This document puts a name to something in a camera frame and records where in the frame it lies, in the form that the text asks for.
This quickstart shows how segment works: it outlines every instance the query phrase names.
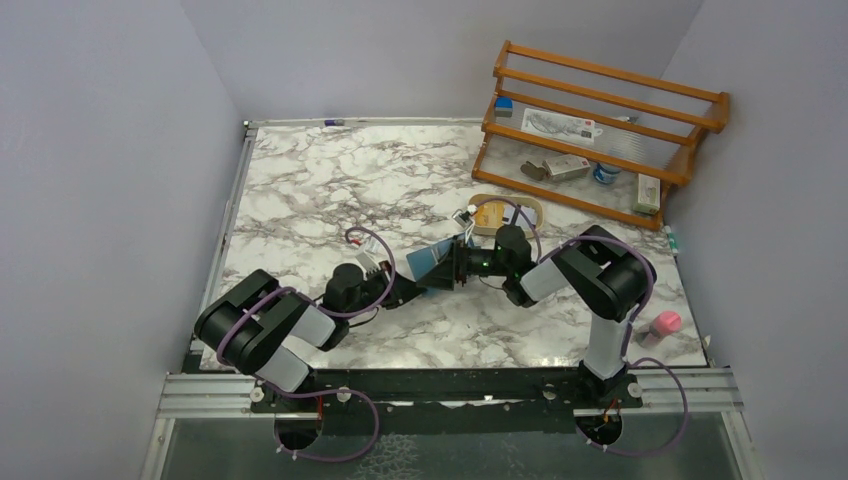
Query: white wall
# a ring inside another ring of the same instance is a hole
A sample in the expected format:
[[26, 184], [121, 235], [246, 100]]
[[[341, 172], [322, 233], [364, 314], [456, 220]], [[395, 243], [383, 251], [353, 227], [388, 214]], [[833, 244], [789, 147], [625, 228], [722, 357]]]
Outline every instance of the white wall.
[[668, 218], [771, 479], [848, 469], [846, 25], [845, 0], [705, 0], [663, 77], [732, 95]]
[[480, 117], [507, 39], [659, 76], [701, 2], [182, 0], [250, 119]]
[[176, 0], [2, 2], [0, 477], [138, 477], [241, 135]]

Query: purple cable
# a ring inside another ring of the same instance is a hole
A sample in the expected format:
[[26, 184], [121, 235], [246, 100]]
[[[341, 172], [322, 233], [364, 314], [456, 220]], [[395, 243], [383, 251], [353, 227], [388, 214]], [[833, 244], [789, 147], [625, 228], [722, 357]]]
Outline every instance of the purple cable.
[[474, 204], [474, 206], [477, 207], [477, 208], [480, 208], [481, 205], [485, 205], [489, 202], [508, 203], [510, 206], [512, 206], [512, 208], [515, 209], [516, 212], [518, 212], [519, 215], [524, 217], [524, 221], [527, 222], [527, 226], [530, 227], [530, 232], [533, 234], [533, 238], [536, 239], [536, 263], [542, 263], [542, 260], [544, 260], [544, 259], [540, 260], [540, 258], [542, 256], [542, 241], [539, 239], [539, 232], [537, 232], [536, 227], [534, 227], [533, 224], [530, 223], [530, 218], [527, 216], [526, 213], [524, 213], [524, 210], [520, 209], [518, 207], [518, 205], [515, 202], [513, 202], [512, 200], [509, 200], [509, 199], [503, 198], [503, 197], [487, 198], [487, 199], [485, 199], [481, 202], [477, 202], [476, 204]]
[[244, 324], [247, 323], [248, 320], [250, 320], [250, 317], [256, 315], [256, 312], [258, 312], [262, 307], [267, 305], [268, 302], [270, 302], [271, 300], [282, 296], [285, 293], [295, 291], [296, 290], [292, 287], [279, 287], [273, 292], [259, 299], [259, 301], [256, 302], [256, 305], [250, 307], [250, 310], [246, 311], [244, 315], [242, 315], [241, 318], [238, 319], [236, 324], [233, 325], [233, 328], [231, 328], [226, 333], [226, 335], [224, 335], [224, 338], [222, 338], [221, 341], [218, 343], [218, 348], [215, 349], [215, 354], [217, 355], [218, 363], [220, 363], [221, 365], [229, 365], [229, 362], [224, 360], [224, 350], [227, 349], [227, 346], [230, 344], [230, 341], [233, 339], [233, 337], [236, 336], [239, 330], [241, 330], [241, 327], [243, 327]]
[[318, 461], [318, 462], [327, 462], [327, 463], [342, 463], [342, 462], [348, 462], [350, 460], [354, 460], [356, 458], [361, 457], [362, 455], [365, 455], [366, 453], [368, 453], [369, 450], [371, 450], [372, 447], [374, 447], [374, 444], [377, 443], [377, 438], [380, 436], [380, 414], [377, 412], [377, 406], [374, 405], [374, 402], [370, 398], [368, 398], [368, 395], [365, 395], [364, 393], [359, 392], [357, 390], [346, 390], [346, 389], [345, 390], [342, 390], [342, 389], [321, 390], [320, 392], [310, 392], [310, 393], [288, 393], [288, 392], [284, 392], [282, 389], [280, 389], [280, 387], [274, 385], [271, 382], [266, 381], [265, 385], [268, 385], [269, 387], [271, 387], [278, 394], [280, 394], [284, 397], [293, 398], [293, 399], [315, 398], [315, 397], [320, 397], [320, 396], [323, 396], [323, 395], [336, 395], [336, 394], [339, 394], [339, 393], [342, 393], [342, 394], [349, 393], [349, 394], [355, 395], [355, 396], [361, 398], [363, 401], [365, 401], [365, 403], [368, 404], [368, 407], [371, 408], [371, 413], [374, 414], [374, 433], [371, 434], [371, 439], [368, 440], [368, 443], [364, 447], [362, 447], [361, 449], [359, 449], [356, 452], [353, 452], [349, 455], [345, 455], [345, 456], [342, 456], [342, 457], [324, 457], [324, 456], [321, 456], [321, 455], [313, 455], [311, 453], [302, 453], [302, 452], [297, 451], [297, 450], [289, 450], [288, 448], [285, 447], [285, 445], [283, 445], [283, 442], [280, 440], [279, 435], [277, 435], [277, 430], [275, 429], [274, 430], [274, 440], [277, 442], [277, 446], [280, 448], [280, 450], [282, 450], [286, 453], [290, 453], [290, 454], [294, 455], [295, 457], [301, 457], [301, 458], [305, 458], [307, 460], [315, 460], [315, 461]]
[[374, 303], [372, 303], [371, 305], [368, 305], [367, 307], [363, 308], [362, 310], [357, 310], [355, 312], [350, 312], [350, 313], [333, 312], [333, 311], [327, 310], [323, 306], [317, 305], [314, 300], [303, 296], [304, 299], [309, 300], [309, 302], [312, 305], [314, 305], [315, 308], [317, 308], [318, 311], [323, 313], [324, 315], [329, 315], [331, 317], [337, 317], [337, 318], [353, 318], [357, 315], [362, 315], [363, 313], [370, 312], [371, 310], [374, 310], [374, 308], [378, 307], [383, 300], [385, 300], [385, 298], [389, 295], [389, 292], [392, 291], [392, 286], [394, 286], [394, 284], [395, 284], [395, 272], [397, 272], [397, 268], [396, 268], [397, 266], [395, 265], [395, 256], [392, 255], [392, 250], [389, 248], [389, 245], [386, 243], [386, 241], [383, 240], [379, 235], [377, 235], [376, 233], [374, 233], [371, 230], [368, 230], [365, 227], [355, 226], [355, 227], [350, 227], [347, 230], [345, 230], [345, 240], [347, 240], [348, 243], [351, 243], [350, 232], [353, 232], [353, 231], [363, 232], [363, 233], [367, 233], [368, 235], [371, 235], [372, 237], [374, 237], [374, 240], [377, 240], [378, 242], [380, 242], [380, 245], [382, 245], [383, 248], [386, 249], [386, 254], [388, 254], [388, 256], [389, 256], [389, 264], [392, 266], [392, 272], [389, 275], [389, 283], [386, 285], [386, 289], [383, 290], [383, 294], [380, 295], [377, 298], [377, 300], [374, 301]]
[[630, 245], [627, 245], [626, 243], [619, 241], [619, 240], [614, 240], [612, 238], [607, 238], [607, 237], [598, 237], [598, 236], [595, 236], [595, 235], [581, 235], [579, 237], [574, 237], [571, 240], [568, 240], [567, 242], [563, 243], [559, 247], [548, 252], [547, 255], [545, 255], [544, 257], [542, 257], [541, 260], [539, 260], [539, 263], [541, 264], [545, 260], [551, 258], [551, 256], [555, 255], [557, 252], [559, 252], [563, 248], [566, 248], [566, 247], [568, 247], [568, 246], [570, 246], [570, 245], [572, 245], [576, 242], [580, 242], [580, 241], [601, 242], [601, 243], [607, 243], [607, 244], [610, 244], [610, 245], [615, 245], [617, 247], [623, 248], [623, 249], [627, 250], [628, 253], [630, 253], [631, 255], [636, 257], [636, 259], [639, 261], [639, 263], [642, 264], [642, 268], [645, 269], [645, 274], [648, 277], [648, 289], [645, 291], [645, 297], [639, 303], [639, 306], [633, 311], [632, 314], [630, 314], [630, 318], [627, 319], [627, 326], [626, 326], [626, 331], [625, 331], [625, 334], [624, 334], [624, 341], [621, 343], [621, 358], [624, 360], [624, 362], [627, 364], [627, 366], [629, 368], [636, 368], [644, 362], [655, 363], [660, 368], [665, 370], [671, 376], [671, 379], [674, 380], [674, 383], [677, 384], [677, 389], [680, 390], [680, 398], [683, 400], [683, 423], [680, 424], [680, 428], [677, 430], [677, 433], [674, 435], [674, 437], [671, 440], [669, 440], [665, 445], [663, 445], [662, 447], [659, 447], [659, 448], [655, 448], [654, 450], [646, 450], [644, 452], [631, 452], [631, 451], [628, 451], [628, 450], [620, 450], [620, 449], [612, 448], [612, 447], [604, 448], [603, 445], [601, 445], [597, 442], [594, 442], [594, 441], [590, 440], [588, 437], [586, 437], [586, 435], [579, 428], [577, 429], [577, 432], [580, 435], [582, 435], [584, 438], [586, 438], [587, 442], [590, 445], [592, 445], [593, 447], [595, 447], [599, 450], [603, 450], [605, 453], [612, 453], [614, 455], [621, 455], [623, 457], [648, 457], [648, 456], [663, 454], [666, 451], [674, 448], [678, 443], [680, 443], [680, 440], [683, 438], [683, 433], [686, 431], [686, 427], [689, 425], [689, 401], [686, 398], [686, 391], [683, 389], [683, 384], [680, 382], [680, 379], [677, 378], [677, 375], [675, 375], [674, 372], [671, 371], [671, 368], [669, 368], [668, 366], [666, 366], [664, 363], [660, 362], [656, 358], [643, 357], [643, 358], [640, 358], [639, 360], [636, 360], [633, 363], [627, 362], [627, 346], [630, 344], [630, 337], [633, 334], [633, 322], [636, 320], [636, 317], [639, 316], [639, 313], [641, 313], [642, 310], [645, 308], [645, 305], [648, 304], [648, 300], [651, 299], [651, 295], [654, 293], [654, 275], [653, 275], [653, 273], [651, 273], [651, 267], [650, 267], [650, 265], [648, 265], [647, 259], [645, 259], [645, 257], [641, 253], [639, 253], [638, 250], [631, 247]]

